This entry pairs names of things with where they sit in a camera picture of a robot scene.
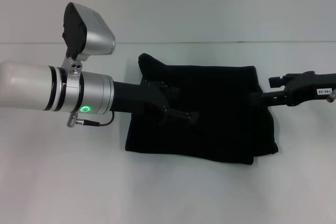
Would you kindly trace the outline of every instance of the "black clamp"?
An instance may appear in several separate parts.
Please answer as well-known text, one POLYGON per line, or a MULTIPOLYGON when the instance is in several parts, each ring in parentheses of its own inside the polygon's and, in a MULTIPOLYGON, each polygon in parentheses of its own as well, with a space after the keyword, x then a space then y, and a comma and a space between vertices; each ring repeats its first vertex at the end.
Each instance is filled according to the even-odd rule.
POLYGON ((315 74, 314 71, 305 73, 289 73, 282 78, 269 78, 271 88, 285 86, 283 91, 269 93, 252 93, 253 105, 263 106, 297 106, 310 100, 335 99, 336 74, 315 74))

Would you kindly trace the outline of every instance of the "black mounting arm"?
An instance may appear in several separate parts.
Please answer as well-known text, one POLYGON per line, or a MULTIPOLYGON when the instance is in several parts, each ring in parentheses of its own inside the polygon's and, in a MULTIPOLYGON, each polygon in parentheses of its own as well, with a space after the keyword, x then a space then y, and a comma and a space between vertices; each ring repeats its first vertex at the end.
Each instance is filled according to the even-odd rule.
POLYGON ((164 82, 142 80, 140 85, 113 82, 113 86, 111 111, 145 115, 158 126, 164 126, 166 122, 188 126, 198 120, 198 112, 183 112, 170 107, 170 101, 179 97, 180 89, 164 82))
POLYGON ((283 91, 269 93, 252 93, 254 105, 264 106, 297 106, 310 100, 333 102, 336 98, 336 74, 289 73, 282 78, 269 78, 271 88, 285 86, 283 91))

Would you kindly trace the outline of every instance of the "black ring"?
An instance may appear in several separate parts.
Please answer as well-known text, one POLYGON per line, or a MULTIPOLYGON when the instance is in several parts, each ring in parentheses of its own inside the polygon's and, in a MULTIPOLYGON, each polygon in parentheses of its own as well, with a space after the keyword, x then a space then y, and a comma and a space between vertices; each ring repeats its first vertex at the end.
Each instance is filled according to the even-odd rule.
POLYGON ((62 108, 62 106, 64 104, 65 93, 66 93, 66 90, 67 90, 67 75, 65 73, 65 70, 64 70, 64 68, 58 68, 58 69, 61 73, 61 80, 62 80, 61 94, 59 96, 57 107, 54 109, 54 111, 59 111, 62 108))
POLYGON ((83 74, 81 73, 79 77, 78 100, 77 100, 74 110, 71 111, 71 113, 77 112, 79 110, 79 107, 82 105, 83 97, 84 97, 84 77, 83 77, 83 74))
POLYGON ((50 110, 51 107, 53 106, 53 103, 55 101, 55 96, 56 96, 56 90, 57 90, 57 75, 56 75, 56 70, 54 67, 49 66, 50 70, 51 70, 51 92, 50 92, 50 98, 49 98, 49 102, 48 105, 46 106, 46 108, 44 110, 50 110))

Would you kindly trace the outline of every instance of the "white cylinder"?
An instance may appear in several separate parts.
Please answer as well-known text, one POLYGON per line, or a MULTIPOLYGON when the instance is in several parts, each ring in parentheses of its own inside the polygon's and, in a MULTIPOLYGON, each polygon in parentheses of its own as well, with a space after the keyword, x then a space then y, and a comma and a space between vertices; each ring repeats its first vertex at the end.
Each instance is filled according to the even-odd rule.
POLYGON ((44 110, 51 93, 48 66, 0 63, 0 106, 44 110))

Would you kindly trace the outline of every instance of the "black fabric bag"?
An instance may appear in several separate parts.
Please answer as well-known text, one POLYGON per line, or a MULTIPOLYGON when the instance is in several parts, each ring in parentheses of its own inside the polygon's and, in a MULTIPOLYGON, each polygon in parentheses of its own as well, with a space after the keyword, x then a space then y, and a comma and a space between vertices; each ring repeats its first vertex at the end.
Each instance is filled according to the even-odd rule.
POLYGON ((192 127, 158 128, 146 116, 132 115, 126 151, 243 164, 278 152, 272 115, 250 104, 249 94, 262 92, 255 67, 167 66, 147 54, 139 66, 143 79, 181 89, 173 109, 198 111, 200 117, 192 127))

